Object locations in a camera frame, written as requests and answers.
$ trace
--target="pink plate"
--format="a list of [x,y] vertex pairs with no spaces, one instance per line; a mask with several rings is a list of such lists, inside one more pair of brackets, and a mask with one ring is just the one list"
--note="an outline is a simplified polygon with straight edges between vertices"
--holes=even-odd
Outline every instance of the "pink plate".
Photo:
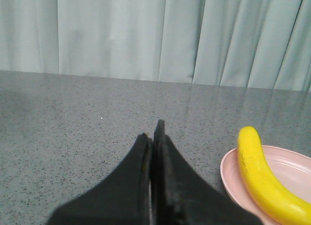
[[[263,145],[267,162],[289,191],[311,203],[311,158],[283,148]],[[229,151],[222,159],[220,173],[225,189],[233,201],[257,215],[265,225],[280,225],[263,212],[248,194],[242,181],[237,149]]]

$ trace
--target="curtain fold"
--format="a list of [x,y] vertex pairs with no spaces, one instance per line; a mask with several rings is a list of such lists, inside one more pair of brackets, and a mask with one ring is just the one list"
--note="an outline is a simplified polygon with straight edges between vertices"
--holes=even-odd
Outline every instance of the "curtain fold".
[[311,0],[0,0],[0,70],[311,91]]

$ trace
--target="table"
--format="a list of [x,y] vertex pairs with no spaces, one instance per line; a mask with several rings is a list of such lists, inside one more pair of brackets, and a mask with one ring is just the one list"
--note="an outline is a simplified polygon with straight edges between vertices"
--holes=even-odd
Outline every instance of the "table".
[[43,225],[104,179],[158,119],[225,194],[220,162],[239,129],[311,156],[311,93],[0,71],[0,223]]

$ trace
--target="yellow banana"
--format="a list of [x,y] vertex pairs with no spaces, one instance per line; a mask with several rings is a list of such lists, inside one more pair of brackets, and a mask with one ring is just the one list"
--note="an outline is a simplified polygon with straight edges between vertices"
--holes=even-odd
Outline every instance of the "yellow banana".
[[311,204],[286,189],[274,176],[255,128],[246,126],[238,136],[242,179],[257,205],[282,225],[311,225]]

